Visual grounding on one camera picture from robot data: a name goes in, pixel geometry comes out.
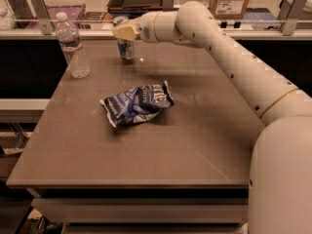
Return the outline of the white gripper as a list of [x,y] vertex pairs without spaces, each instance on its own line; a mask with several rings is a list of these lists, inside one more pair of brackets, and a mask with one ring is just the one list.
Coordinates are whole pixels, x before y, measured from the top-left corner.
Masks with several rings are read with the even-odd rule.
[[137,23],[124,23],[112,28],[116,39],[135,41],[138,36],[144,42],[174,42],[179,38],[176,26],[177,12],[150,12],[144,14]]

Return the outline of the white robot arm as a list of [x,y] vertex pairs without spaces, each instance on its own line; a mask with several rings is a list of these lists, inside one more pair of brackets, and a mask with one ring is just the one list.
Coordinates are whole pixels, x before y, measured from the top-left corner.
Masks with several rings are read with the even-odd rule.
[[264,125],[251,159],[248,233],[312,234],[312,98],[223,32],[197,1],[146,13],[112,32],[208,51]]

